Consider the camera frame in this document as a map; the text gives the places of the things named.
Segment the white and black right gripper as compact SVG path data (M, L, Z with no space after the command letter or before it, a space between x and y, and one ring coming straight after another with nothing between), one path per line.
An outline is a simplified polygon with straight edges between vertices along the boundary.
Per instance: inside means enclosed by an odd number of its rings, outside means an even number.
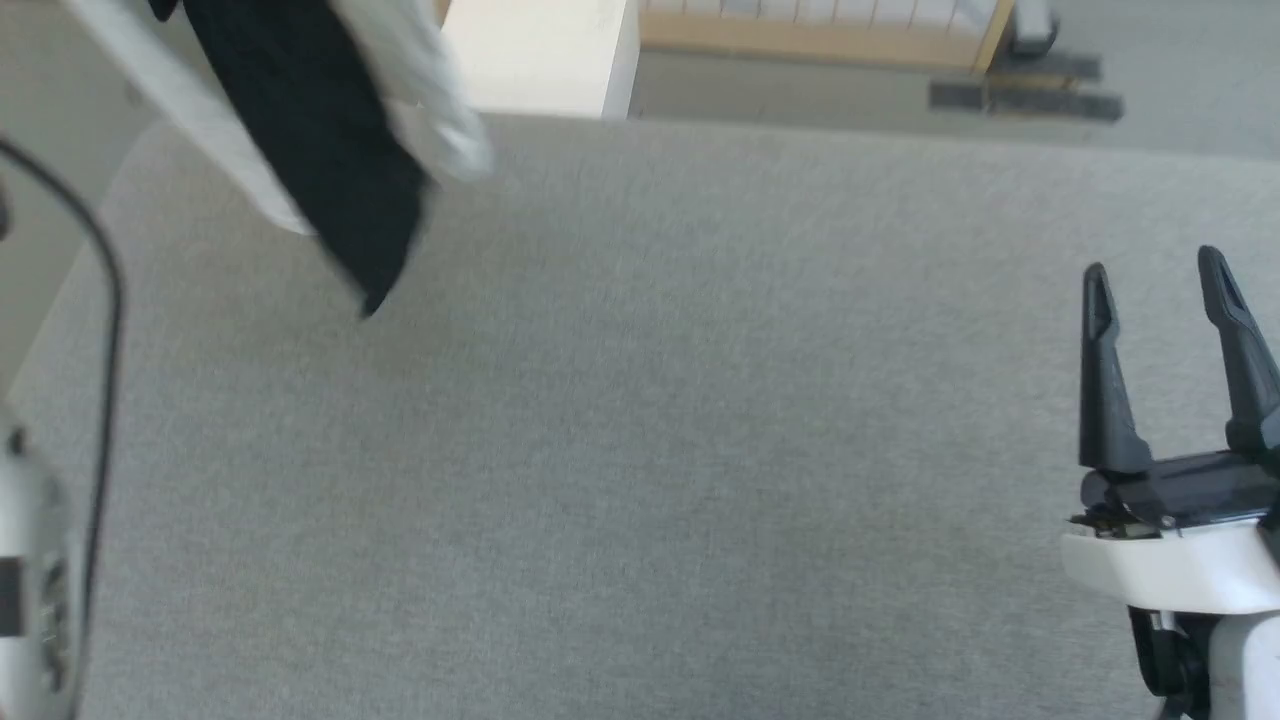
M1279 370L1222 252L1203 245L1197 261L1228 383L1228 447L1236 454L1155 464L1132 414L1105 265L1088 265L1078 461L1094 471L1082 478L1083 509L1061 539L1062 565L1073 580L1135 609L1272 612L1279 603L1277 461L1239 454L1279 445Z

